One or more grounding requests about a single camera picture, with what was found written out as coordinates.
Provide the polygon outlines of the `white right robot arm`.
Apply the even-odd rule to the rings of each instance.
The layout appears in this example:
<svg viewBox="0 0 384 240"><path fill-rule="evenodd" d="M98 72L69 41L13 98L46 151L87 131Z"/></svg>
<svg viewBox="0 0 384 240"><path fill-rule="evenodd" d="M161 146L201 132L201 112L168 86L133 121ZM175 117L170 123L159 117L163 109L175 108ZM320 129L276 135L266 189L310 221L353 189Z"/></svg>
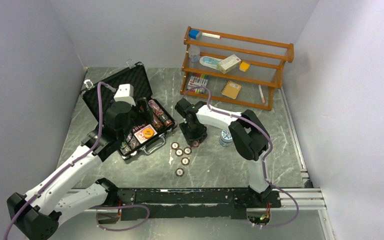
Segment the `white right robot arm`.
<svg viewBox="0 0 384 240"><path fill-rule="evenodd" d="M269 153L270 136L256 114L247 109L232 112L211 106L204 101L191 104L186 99L179 100L175 110L184 119L180 130L191 147L199 146L207 138L207 126L227 131L238 154L247 160L249 172L250 202L262 207L269 200L272 187L267 180L264 158Z"/></svg>

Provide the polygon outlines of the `red five chip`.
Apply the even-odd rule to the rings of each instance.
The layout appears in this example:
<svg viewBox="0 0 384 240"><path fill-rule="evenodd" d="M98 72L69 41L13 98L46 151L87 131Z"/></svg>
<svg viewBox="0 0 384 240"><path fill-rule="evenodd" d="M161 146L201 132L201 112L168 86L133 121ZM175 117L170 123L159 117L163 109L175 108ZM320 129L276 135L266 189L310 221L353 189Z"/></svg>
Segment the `red five chip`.
<svg viewBox="0 0 384 240"><path fill-rule="evenodd" d="M199 141L193 141L193 142L192 142L192 147L193 147L193 148L198 148L199 145L200 145Z"/></svg>

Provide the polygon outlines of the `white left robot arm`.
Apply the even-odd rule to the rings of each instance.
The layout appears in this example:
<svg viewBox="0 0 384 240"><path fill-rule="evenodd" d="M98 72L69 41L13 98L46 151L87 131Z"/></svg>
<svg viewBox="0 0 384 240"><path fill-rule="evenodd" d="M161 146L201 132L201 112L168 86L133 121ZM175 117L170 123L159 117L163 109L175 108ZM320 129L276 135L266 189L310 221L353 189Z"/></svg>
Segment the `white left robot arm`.
<svg viewBox="0 0 384 240"><path fill-rule="evenodd" d="M73 195L67 192L113 153L126 149L124 156L129 157L136 150L144 151L176 127L173 117L152 98L141 97L133 105L103 99L86 104L98 121L95 129L40 184L7 199L11 223L30 240L49 239L60 225L88 208L124 206L129 200L121 197L119 188L107 178Z"/></svg>

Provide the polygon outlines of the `orange big blind button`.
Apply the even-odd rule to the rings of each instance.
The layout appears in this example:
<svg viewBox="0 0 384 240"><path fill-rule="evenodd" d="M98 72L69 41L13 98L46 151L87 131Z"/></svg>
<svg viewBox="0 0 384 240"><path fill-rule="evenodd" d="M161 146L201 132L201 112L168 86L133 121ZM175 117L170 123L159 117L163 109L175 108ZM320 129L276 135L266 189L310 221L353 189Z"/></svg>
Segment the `orange big blind button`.
<svg viewBox="0 0 384 240"><path fill-rule="evenodd" d="M141 130L141 135L145 139L150 139L155 135L155 130L151 127L145 127Z"/></svg>

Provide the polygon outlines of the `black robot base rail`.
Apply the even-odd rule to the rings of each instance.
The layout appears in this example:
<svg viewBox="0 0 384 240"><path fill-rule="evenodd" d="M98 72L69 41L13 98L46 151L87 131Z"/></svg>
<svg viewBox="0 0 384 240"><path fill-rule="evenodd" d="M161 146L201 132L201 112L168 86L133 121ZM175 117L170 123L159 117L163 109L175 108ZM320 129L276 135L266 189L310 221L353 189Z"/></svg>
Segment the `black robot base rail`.
<svg viewBox="0 0 384 240"><path fill-rule="evenodd" d="M133 206L121 211L121 220L230 217L245 220L247 210L280 208L278 191L255 193L249 187L119 188L105 206Z"/></svg>

